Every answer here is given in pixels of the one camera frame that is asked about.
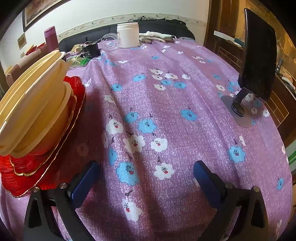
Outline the black leather sofa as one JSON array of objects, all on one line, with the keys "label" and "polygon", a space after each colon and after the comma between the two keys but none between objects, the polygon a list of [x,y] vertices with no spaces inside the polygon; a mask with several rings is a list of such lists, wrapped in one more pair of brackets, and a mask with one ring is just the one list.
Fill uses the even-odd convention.
[{"label": "black leather sofa", "polygon": [[[159,32],[162,34],[173,35],[177,38],[188,37],[195,40],[194,34],[187,28],[185,22],[180,20],[167,20],[167,19],[142,19],[134,20],[139,24],[139,32],[146,33]],[[74,45],[83,44],[86,40],[94,42],[100,40],[108,33],[117,33],[117,24],[107,25],[82,33],[77,33],[60,41],[59,50],[62,52],[69,52]]]}]

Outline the black phone on stand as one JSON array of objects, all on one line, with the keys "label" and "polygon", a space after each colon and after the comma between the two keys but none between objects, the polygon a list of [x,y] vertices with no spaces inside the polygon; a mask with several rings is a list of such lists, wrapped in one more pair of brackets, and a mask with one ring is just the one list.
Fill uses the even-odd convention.
[{"label": "black phone on stand", "polygon": [[244,9],[245,46],[238,84],[241,90],[236,96],[224,95],[222,102],[229,110],[236,124],[249,128],[252,115],[242,105],[248,94],[254,94],[266,101],[271,95],[276,69],[276,33],[274,28],[250,9]]}]

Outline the green plastic wrapper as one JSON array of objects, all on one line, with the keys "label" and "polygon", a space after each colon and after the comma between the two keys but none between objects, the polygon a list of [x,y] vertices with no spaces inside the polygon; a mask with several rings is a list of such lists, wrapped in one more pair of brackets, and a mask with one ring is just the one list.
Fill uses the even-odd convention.
[{"label": "green plastic wrapper", "polygon": [[83,57],[74,57],[72,59],[69,59],[67,62],[70,63],[70,68],[79,68],[79,67],[85,67],[89,63],[90,59],[83,58]]}]

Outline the small wall plaque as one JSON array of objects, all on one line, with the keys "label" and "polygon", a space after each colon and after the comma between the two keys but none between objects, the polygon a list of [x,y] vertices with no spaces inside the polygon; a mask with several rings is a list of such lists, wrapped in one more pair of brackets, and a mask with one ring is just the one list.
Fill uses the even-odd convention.
[{"label": "small wall plaque", "polygon": [[27,44],[25,33],[18,38],[18,48],[22,49]]}]

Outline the white cloth gloves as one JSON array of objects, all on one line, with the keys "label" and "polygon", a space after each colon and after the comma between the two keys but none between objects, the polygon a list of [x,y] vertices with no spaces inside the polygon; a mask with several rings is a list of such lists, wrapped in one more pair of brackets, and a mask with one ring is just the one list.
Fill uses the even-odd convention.
[{"label": "white cloth gloves", "polygon": [[146,33],[139,33],[139,40],[142,43],[151,43],[152,41],[165,43],[165,42],[171,42],[174,39],[176,39],[174,35],[162,34],[159,32],[147,31]]}]

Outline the red plate with gold characters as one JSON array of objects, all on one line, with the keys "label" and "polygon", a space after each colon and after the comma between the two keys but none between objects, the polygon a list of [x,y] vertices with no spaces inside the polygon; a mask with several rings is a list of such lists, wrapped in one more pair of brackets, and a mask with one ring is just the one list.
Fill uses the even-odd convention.
[{"label": "red plate with gold characters", "polygon": [[70,118],[65,131],[53,149],[43,155],[27,155],[14,158],[11,155],[1,157],[1,186],[13,197],[26,195],[36,187],[56,160],[67,138],[70,136],[81,113],[86,93],[70,97]]}]

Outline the white plastic jar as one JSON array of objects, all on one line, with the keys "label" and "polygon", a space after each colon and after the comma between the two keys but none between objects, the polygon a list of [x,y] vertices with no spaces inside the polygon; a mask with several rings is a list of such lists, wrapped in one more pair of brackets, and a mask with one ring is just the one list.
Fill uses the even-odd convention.
[{"label": "white plastic jar", "polygon": [[139,46],[139,26],[137,22],[117,24],[117,37],[120,48]]}]

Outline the purple floral tablecloth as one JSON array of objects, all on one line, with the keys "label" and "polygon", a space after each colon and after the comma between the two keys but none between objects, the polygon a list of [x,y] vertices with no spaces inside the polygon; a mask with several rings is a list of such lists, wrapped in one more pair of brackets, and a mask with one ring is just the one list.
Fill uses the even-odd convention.
[{"label": "purple floral tablecloth", "polygon": [[221,96],[240,90],[238,72],[192,41],[103,52],[67,72],[86,88],[56,164],[56,179],[102,161],[103,179],[78,215],[96,240],[197,240],[215,214],[193,175],[207,167],[237,188],[261,189],[269,238],[287,227],[292,175],[280,134],[263,104],[246,98],[250,128]]}]

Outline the purple thermos bottle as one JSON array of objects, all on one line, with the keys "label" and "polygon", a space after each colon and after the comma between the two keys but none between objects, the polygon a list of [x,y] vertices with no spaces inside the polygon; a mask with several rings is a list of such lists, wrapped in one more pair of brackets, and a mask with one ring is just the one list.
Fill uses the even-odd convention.
[{"label": "purple thermos bottle", "polygon": [[46,29],[44,31],[44,36],[49,52],[52,52],[59,48],[55,26]]}]

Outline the cream plastic bowl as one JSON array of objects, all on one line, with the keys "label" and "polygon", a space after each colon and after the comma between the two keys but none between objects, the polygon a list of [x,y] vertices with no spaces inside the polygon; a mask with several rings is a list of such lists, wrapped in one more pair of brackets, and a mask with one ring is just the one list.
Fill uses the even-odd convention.
[{"label": "cream plastic bowl", "polygon": [[51,89],[61,86],[60,64],[65,52],[55,50],[31,65],[16,81],[1,100],[1,132],[16,122],[17,109],[23,110],[28,102],[41,97],[47,100]]},{"label": "cream plastic bowl", "polygon": [[42,148],[45,148],[43,152],[52,148],[53,144],[44,144],[48,141],[45,135],[66,106],[71,86],[61,82],[61,86],[46,93],[49,95],[47,100],[37,97],[28,102],[23,110],[17,109],[13,115],[18,117],[16,122],[1,132],[1,156],[21,158],[29,153],[37,154]]}]

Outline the red bowl with white sticker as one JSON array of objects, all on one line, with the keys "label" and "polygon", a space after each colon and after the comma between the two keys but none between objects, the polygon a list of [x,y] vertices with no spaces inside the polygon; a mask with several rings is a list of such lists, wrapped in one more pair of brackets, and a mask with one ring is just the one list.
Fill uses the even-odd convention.
[{"label": "red bowl with white sticker", "polygon": [[42,148],[36,155],[27,154],[21,158],[14,158],[10,155],[9,167],[12,168],[15,175],[24,177],[34,175],[41,166],[44,166],[51,159],[54,153],[59,152],[63,145],[62,140],[65,140],[67,134],[71,132],[85,101],[86,89],[78,76],[66,76],[64,83],[69,83],[71,86],[69,100],[56,123],[45,135],[48,141],[44,141],[44,144],[53,144],[52,148],[46,152],[43,152],[45,148]]}]

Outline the yellow snack packet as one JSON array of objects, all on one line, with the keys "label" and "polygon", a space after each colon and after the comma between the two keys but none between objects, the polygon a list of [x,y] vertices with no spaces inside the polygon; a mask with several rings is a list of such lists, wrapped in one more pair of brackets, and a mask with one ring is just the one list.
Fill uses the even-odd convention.
[{"label": "yellow snack packet", "polygon": [[73,48],[71,49],[71,54],[79,54],[82,52],[83,44],[75,44]]}]

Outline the framed wall painting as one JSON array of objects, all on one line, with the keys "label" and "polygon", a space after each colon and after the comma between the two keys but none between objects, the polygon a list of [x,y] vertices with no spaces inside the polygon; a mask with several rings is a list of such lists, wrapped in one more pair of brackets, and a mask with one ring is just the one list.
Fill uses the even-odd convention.
[{"label": "framed wall painting", "polygon": [[33,0],[22,11],[23,31],[26,32],[32,25],[55,8],[69,0]]}]

